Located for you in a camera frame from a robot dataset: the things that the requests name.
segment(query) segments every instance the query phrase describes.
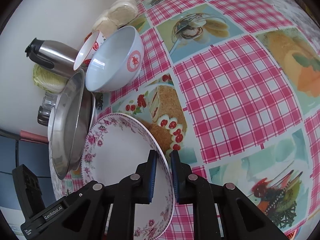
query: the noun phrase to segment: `metal basin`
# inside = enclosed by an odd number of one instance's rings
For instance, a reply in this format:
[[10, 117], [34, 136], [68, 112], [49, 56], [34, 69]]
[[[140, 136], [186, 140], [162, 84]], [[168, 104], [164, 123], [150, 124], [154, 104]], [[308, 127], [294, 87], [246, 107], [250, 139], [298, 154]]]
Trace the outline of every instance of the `metal basin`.
[[51, 142], [53, 166], [59, 179], [79, 166], [88, 133], [91, 94], [84, 80], [84, 71], [80, 69], [68, 81], [56, 109]]

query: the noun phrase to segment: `white plate with pink flowers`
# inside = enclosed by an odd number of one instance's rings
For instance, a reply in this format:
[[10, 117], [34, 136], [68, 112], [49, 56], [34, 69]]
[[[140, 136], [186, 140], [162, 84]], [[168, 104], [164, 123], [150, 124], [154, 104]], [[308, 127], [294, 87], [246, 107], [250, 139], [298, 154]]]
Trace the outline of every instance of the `white plate with pink flowers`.
[[167, 229], [173, 215], [172, 177], [158, 143], [136, 119], [113, 113], [93, 125], [82, 154], [84, 184], [96, 180], [108, 186], [135, 173], [137, 166], [147, 161], [151, 149], [159, 154], [154, 196], [150, 205], [136, 205], [135, 240], [156, 239]]

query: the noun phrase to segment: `metal screw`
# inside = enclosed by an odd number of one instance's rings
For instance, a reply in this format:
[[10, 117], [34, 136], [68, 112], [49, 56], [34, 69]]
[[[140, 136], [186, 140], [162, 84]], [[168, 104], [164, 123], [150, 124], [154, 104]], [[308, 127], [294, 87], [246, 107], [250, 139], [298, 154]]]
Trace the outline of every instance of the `metal screw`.
[[93, 190], [100, 190], [100, 189], [102, 189], [102, 184], [100, 184], [100, 183], [97, 183], [97, 184], [94, 184], [93, 186], [92, 186], [92, 188], [93, 188]]
[[190, 175], [188, 176], [188, 179], [190, 179], [190, 180], [196, 180], [196, 179], [198, 179], [198, 176], [197, 176], [196, 174], [190, 174]]
[[236, 185], [233, 184], [233, 183], [231, 183], [231, 182], [228, 182], [228, 183], [226, 184], [226, 188], [227, 188], [227, 189], [230, 189], [230, 190], [233, 190], [233, 189], [236, 188]]
[[130, 176], [130, 179], [132, 179], [132, 180], [138, 180], [138, 179], [140, 179], [140, 175], [137, 174], [137, 173], [134, 173], [134, 174], [132, 174], [132, 175]]

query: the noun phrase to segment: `blue tile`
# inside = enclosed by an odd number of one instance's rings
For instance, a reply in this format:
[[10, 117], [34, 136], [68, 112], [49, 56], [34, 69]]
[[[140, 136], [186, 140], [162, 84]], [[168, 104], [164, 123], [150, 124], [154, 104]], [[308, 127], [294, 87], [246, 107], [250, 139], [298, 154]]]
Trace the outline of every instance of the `blue tile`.
[[10, 174], [0, 173], [0, 206], [21, 210]]
[[50, 177], [47, 144], [19, 141], [19, 165], [24, 164], [36, 176]]
[[56, 198], [54, 197], [51, 178], [38, 178], [38, 181], [42, 192], [43, 203], [46, 207], [50, 206], [56, 201]]
[[16, 140], [0, 136], [0, 171], [12, 173], [16, 167]]

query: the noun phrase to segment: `tablecloth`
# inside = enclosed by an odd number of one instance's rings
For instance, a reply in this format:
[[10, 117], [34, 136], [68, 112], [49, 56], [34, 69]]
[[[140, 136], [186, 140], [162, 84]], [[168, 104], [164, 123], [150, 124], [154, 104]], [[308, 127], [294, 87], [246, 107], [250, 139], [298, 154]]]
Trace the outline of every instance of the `tablecloth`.
[[[129, 25], [145, 46], [141, 73], [96, 95], [98, 118], [137, 118], [167, 157], [179, 149], [195, 174], [235, 183], [296, 235], [320, 205], [319, 29], [294, 0], [140, 0], [138, 8]], [[195, 17], [204, 20], [191, 24]], [[165, 115], [181, 126], [179, 141], [157, 125]], [[74, 192], [81, 167], [63, 181], [53, 171], [52, 181], [56, 198]], [[193, 239], [192, 227], [192, 206], [176, 205], [160, 239]]]

